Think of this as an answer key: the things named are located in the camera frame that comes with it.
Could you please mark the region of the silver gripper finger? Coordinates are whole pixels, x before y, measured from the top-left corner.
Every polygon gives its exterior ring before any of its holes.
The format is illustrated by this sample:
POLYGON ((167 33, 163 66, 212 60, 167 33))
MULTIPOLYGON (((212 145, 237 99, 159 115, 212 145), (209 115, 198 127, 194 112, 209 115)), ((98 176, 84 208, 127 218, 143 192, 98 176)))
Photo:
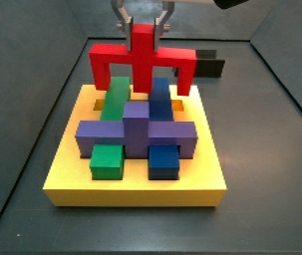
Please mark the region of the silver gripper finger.
POLYGON ((127 49, 131 50, 134 17, 127 12, 125 7, 125 0, 111 0, 111 7, 119 19, 118 29, 126 34, 127 49))
POLYGON ((169 25, 166 24, 171 14, 174 12, 174 3, 169 1, 162 2, 162 12, 159 16, 154 19, 154 37, 153 46, 158 50, 159 38, 165 32, 169 31, 169 25))

